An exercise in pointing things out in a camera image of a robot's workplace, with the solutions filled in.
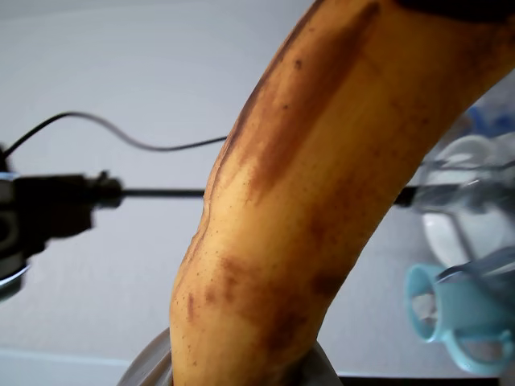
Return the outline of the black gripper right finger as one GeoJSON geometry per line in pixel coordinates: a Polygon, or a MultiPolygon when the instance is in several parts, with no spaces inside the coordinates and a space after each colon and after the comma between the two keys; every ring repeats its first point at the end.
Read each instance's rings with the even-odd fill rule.
{"type": "Polygon", "coordinates": [[[397,4],[461,21],[505,21],[514,16],[512,0],[399,0],[397,4]]]}

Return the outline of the taped gripper left finger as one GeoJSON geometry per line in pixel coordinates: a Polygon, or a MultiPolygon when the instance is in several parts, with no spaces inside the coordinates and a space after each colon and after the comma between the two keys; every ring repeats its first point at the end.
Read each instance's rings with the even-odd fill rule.
{"type": "MultiPolygon", "coordinates": [[[[151,340],[134,359],[118,385],[173,385],[170,330],[151,340]]],[[[342,385],[339,376],[318,342],[285,376],[286,385],[342,385]]]]}

